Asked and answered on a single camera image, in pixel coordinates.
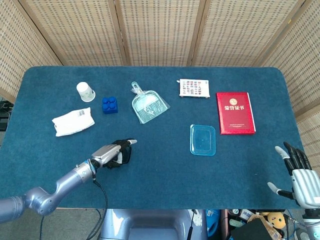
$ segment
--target blue tablecloth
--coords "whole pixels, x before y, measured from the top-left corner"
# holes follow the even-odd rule
[[[209,80],[209,99],[179,97],[179,79]],[[87,82],[96,97],[83,102],[76,90]],[[131,82],[154,90],[171,108],[140,124],[132,108]],[[220,135],[216,92],[249,92],[254,135]],[[118,113],[103,114],[102,98],[115,96]],[[52,119],[91,107],[95,124],[56,137]],[[190,153],[190,125],[216,130],[216,154]],[[136,138],[129,164],[100,169],[97,180],[109,208],[285,209],[294,201],[274,194],[267,182],[291,189],[285,165],[274,150],[283,141],[302,148],[282,73],[272,67],[77,67],[40,66],[24,75],[0,151],[0,197],[41,186],[55,191],[57,179],[93,152],[118,139]],[[103,208],[91,182],[60,204]]]

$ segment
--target robotic arm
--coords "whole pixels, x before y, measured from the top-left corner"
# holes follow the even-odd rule
[[[304,224],[289,217],[290,220],[306,227],[311,240],[320,239],[320,180],[318,174],[312,170],[306,154],[284,142],[287,151],[276,146],[275,150],[284,160],[284,164],[292,181],[292,192],[277,188],[268,182],[269,188],[279,196],[296,200],[304,209],[302,216]]]
[[[117,140],[113,144],[101,147],[92,154],[90,159],[76,165],[73,170],[56,181],[56,190],[53,194],[49,194],[38,186],[27,191],[23,196],[0,199],[0,224],[19,218],[25,208],[30,208],[42,216],[49,215],[76,187],[91,178],[96,179],[99,168],[114,168],[128,163],[131,145],[136,142],[135,139]]]

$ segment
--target woven panel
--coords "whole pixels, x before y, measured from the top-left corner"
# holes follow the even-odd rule
[[[186,66],[200,0],[120,0],[131,64]]]
[[[297,125],[310,164],[320,174],[320,111],[298,122]]]
[[[297,0],[213,0],[196,66],[251,66]]]
[[[0,1],[0,88],[14,102],[31,66],[58,65],[11,0]]]
[[[295,112],[320,99],[320,0],[312,1],[263,65],[283,72]]]
[[[107,0],[24,0],[65,65],[122,65]]]

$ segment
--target clear dustpan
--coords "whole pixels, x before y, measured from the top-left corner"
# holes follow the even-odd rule
[[[138,83],[131,83],[137,95],[132,100],[132,107],[140,123],[145,124],[159,116],[170,107],[155,91],[142,91]]]

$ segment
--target yellow plush toy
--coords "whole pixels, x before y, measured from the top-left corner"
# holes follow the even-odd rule
[[[286,226],[285,217],[281,212],[270,212],[267,218],[276,229],[283,229]]]

